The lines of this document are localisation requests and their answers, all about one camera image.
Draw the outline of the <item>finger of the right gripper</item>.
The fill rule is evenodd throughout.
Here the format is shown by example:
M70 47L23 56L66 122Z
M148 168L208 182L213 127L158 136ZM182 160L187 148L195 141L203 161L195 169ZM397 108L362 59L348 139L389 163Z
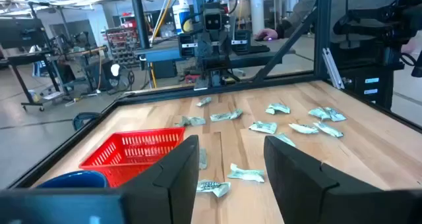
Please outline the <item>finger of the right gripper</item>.
M251 47L251 32L249 30L235 30L231 39L234 52L249 52Z
M181 58L196 57L198 43L191 34L179 34L179 54Z

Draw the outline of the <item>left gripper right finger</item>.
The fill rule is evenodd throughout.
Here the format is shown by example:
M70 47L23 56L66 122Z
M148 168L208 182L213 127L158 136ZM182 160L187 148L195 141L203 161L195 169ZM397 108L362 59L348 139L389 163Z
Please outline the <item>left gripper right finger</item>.
M285 224L381 224L393 197L282 142L264 139L268 178Z

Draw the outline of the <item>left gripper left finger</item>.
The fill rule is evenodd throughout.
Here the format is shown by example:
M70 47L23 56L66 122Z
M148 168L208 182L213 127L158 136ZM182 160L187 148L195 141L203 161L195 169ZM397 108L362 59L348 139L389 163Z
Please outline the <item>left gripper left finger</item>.
M199 139L187 137L121 186L127 224L191 224L198 184Z

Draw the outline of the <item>black backlit keyboard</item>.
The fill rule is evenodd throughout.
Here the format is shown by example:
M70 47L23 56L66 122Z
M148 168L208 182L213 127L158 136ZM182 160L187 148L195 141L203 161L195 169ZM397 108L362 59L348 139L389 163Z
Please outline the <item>black backlit keyboard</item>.
M258 45L250 45L245 54L254 54L254 53L266 53L269 52L270 48L266 45L258 44Z

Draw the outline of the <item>dark grey desk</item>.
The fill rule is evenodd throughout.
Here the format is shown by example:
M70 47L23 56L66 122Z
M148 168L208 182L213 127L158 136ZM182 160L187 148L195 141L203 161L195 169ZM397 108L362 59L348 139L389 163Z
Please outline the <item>dark grey desk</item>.
M272 40L269 42L256 42L253 41L253 45L265 45L270 49L267 52L261 53L252 53L246 55L237 55L232 53L229 56L230 59L230 68L245 68L245 67L257 67L266 65L273 56L278 52L278 50L283 46L284 40Z
M148 79L150 82L156 79L153 73L153 62L159 61L180 61L183 59L180 53L178 41L168 41L163 45L156 45L149 49L138 48L134 51L134 55L141 61L145 62L148 69Z

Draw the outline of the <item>person's hand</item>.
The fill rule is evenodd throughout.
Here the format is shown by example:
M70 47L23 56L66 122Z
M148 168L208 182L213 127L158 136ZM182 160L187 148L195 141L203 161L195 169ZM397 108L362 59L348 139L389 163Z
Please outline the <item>person's hand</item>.
M270 41L270 40L277 40L278 38L279 36L278 36L277 31L271 28L262 29L255 36L256 41Z

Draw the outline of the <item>white blue bucket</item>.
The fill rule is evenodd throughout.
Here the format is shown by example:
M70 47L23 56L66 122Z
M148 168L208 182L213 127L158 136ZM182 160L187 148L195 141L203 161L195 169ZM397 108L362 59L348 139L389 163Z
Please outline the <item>white blue bucket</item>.
M186 23L182 25L183 21L191 14L187 0L176 0L176 4L172 6L172 10L177 35L193 31L193 23L191 19L188 19Z

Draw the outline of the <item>white pillar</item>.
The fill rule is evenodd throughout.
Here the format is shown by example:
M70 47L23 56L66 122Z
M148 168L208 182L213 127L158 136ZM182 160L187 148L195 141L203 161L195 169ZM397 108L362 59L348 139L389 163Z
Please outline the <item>white pillar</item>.
M251 22L253 34L264 29L264 0L251 0Z

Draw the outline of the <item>yellow pole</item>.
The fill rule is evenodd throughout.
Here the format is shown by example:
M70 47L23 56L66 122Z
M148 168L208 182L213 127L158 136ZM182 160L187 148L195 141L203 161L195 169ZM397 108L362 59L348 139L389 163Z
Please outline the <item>yellow pole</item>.
M170 2L171 2L171 0L164 0L163 6L160 10L158 21L157 21L157 23L154 27L152 38L150 40L150 45L154 44L154 40L156 39L156 36L158 35L159 29L161 28L161 26L164 22L164 18L165 18L167 11L169 9ZM156 78L155 78L155 75L154 75L153 63L149 63L149 77L150 77L150 88L151 89L156 88Z

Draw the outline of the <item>black monitor pole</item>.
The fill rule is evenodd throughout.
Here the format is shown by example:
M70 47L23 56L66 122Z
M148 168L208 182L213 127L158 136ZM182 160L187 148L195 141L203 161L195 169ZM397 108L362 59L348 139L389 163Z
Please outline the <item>black monitor pole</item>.
M146 22L144 19L144 10L142 0L131 0L133 4L133 10L136 20L136 27L138 30L138 38L141 49L149 49L150 43L148 39L148 33L146 29Z

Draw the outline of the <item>red plastic basket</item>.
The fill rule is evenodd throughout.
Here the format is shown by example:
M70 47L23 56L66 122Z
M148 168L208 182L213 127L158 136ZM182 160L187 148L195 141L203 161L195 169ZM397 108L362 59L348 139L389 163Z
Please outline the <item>red plastic basket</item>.
M116 188L147 170L184 140L183 127L115 132L80 165Z

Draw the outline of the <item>red parts bin rack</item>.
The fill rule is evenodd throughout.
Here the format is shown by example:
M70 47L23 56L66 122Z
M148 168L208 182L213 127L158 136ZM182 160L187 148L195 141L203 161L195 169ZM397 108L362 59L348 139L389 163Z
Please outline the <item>red parts bin rack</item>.
M105 31L109 51L115 63L128 68L140 65L135 50L139 47L136 28L110 28Z

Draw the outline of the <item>dark blue ceramic mug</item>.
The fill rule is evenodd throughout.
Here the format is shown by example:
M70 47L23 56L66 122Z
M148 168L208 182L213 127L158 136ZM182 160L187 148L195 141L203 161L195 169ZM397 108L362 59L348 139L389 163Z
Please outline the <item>dark blue ceramic mug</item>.
M73 171L49 179L37 188L107 188L107 178L97 171Z

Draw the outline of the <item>cluttered workbench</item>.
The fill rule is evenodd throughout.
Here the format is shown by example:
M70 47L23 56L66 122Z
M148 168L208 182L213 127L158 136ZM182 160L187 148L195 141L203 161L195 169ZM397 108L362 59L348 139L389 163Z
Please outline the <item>cluttered workbench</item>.
M59 81L66 91L77 85L87 85L88 92L98 93L107 88L107 76L104 72L110 68L112 60L108 56L106 45L96 46L90 41L90 34L79 32L71 37L64 34L49 39L53 55L50 60L57 63Z

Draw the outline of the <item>blue chair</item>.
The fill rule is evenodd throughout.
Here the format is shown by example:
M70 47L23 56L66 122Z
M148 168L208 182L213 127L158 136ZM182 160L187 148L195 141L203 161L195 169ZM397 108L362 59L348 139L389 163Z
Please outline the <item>blue chair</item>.
M81 129L84 125L91 123L93 120L96 120L102 114L97 112L82 112L77 114L72 119L72 126L75 131Z

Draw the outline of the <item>black computer tower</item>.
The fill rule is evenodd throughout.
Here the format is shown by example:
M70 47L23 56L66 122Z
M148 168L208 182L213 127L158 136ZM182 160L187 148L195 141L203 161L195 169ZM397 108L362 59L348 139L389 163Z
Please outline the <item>black computer tower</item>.
M392 106L394 71L380 67L340 69L345 89L387 110Z

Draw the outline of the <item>person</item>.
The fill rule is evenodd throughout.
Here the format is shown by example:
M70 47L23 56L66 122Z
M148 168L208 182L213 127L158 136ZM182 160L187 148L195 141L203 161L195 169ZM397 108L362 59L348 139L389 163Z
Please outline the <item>person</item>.
M313 9L316 0L298 0L292 14L276 28L279 38L288 38L301 24L302 20ZM332 0L330 26L346 15L346 11L354 9L377 9L391 4L395 0Z

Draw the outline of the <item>black rolling stand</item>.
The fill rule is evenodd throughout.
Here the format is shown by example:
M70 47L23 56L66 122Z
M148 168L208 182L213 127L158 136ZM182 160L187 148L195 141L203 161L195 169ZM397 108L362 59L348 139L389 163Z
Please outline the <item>black rolling stand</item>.
M44 111L44 104L54 100L55 98L58 98L60 96L63 96L63 92L59 89L59 85L55 79L54 73L53 73L53 69L57 70L56 64L55 62L53 62L53 65L50 65L48 63L47 54L50 54L50 51L36 51L33 53L25 53L22 55L15 55L15 56L10 56L7 57L7 62L8 62L8 66L9 68L12 70L15 78L17 79L18 83L20 84L20 87L22 88L22 91L24 93L24 95L26 96L26 99L28 100L27 102L21 102L21 106L23 108L23 110L27 111L27 107L29 106L35 106L38 107L39 111ZM53 88L55 89L55 91L57 92L56 96L54 98L51 99L44 99L41 98L38 102L35 102L33 100L33 97L31 95L31 93L28 91L28 88L26 86L26 84L24 83L24 80L22 79L17 67L21 66L21 65L27 65L30 63L35 63L38 61L43 61L45 63L45 68L47 70L47 73L49 75L49 78L53 84Z

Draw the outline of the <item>black monitor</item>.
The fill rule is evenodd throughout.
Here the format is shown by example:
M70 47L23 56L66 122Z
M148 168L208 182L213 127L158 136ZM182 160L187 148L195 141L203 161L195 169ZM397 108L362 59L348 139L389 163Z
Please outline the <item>black monitor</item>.
M39 19L0 18L0 45L4 49L44 43L44 26Z

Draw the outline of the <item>black aluminium table frame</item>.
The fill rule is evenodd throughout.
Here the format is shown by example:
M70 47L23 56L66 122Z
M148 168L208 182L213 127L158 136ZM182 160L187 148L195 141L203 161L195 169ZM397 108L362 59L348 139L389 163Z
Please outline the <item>black aluminium table frame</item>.
M78 129L66 141L39 160L39 162L27 170L27 172L23 173L21 177L12 182L6 188L28 188L29 186L32 186L38 179L52 169L52 167L60 159L66 156L76 146L76 144L86 137L91 131L99 125L104 125L104 119L106 119L110 113L120 106L224 94L324 79L326 77L327 70L324 68L324 63L322 62L322 50L328 49L330 46L330 5L331 0L316 0L316 5L313 7L312 11L307 14L305 19L301 22L296 31L294 31L288 41L286 41L276 54L269 59L265 67L258 71L252 78L244 79L237 83L233 82L227 86L219 88L208 88L203 90L195 90L193 86L184 85L128 92L123 97L116 99L101 113L99 113L96 119ZM312 23L315 24L316 33L315 62L313 71L295 72L281 76L269 76L268 73L276 66L277 63L282 62L282 57L287 54L287 51L299 39L304 30L306 30L306 28L308 28Z

